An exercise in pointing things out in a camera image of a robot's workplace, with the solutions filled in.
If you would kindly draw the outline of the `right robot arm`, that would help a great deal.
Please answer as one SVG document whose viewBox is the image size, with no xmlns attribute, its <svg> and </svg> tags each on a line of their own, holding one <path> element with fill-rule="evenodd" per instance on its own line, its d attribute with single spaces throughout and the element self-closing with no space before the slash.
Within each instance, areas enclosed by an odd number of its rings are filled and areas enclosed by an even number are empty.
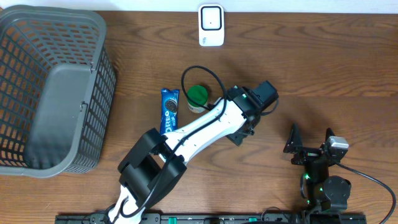
<svg viewBox="0 0 398 224">
<path fill-rule="evenodd" d="M 329 167 L 336 165 L 348 152 L 345 138 L 326 130 L 320 147 L 305 147 L 299 128 L 293 124 L 283 152 L 292 154 L 291 164 L 304 166 L 300 178 L 300 193 L 307 208 L 297 215 L 299 223 L 341 223 L 340 214 L 348 207 L 351 182 L 330 175 Z"/>
</svg>

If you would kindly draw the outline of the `blue Oreo cookie pack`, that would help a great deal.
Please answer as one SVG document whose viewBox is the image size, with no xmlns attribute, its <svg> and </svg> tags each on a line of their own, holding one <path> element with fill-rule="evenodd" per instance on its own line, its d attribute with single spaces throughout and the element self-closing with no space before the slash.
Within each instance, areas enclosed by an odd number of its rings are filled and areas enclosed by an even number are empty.
<svg viewBox="0 0 398 224">
<path fill-rule="evenodd" d="M 180 90 L 161 89 L 160 134 L 175 131 L 178 126 L 178 100 Z"/>
</svg>

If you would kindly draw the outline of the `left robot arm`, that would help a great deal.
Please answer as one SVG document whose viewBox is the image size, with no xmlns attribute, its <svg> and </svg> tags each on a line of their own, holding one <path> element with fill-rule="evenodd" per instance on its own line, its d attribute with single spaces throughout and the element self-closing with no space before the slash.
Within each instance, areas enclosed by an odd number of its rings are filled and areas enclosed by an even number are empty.
<svg viewBox="0 0 398 224">
<path fill-rule="evenodd" d="M 194 122 L 163 134 L 148 130 L 118 165 L 121 193 L 106 214 L 108 221 L 140 223 L 143 211 L 174 189 L 191 159 L 223 137 L 240 145 L 277 99 L 277 91 L 265 85 L 234 86 Z"/>
</svg>

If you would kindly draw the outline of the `green lid white jar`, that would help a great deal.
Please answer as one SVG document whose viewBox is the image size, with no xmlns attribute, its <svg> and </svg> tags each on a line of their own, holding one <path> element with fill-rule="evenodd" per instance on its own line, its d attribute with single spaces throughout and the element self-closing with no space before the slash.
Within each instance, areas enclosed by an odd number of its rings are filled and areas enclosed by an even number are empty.
<svg viewBox="0 0 398 224">
<path fill-rule="evenodd" d="M 187 95 L 189 97 L 188 108 L 191 112 L 202 113 L 205 111 L 204 106 L 208 106 L 208 92 L 205 87 L 201 85 L 192 86 Z"/>
</svg>

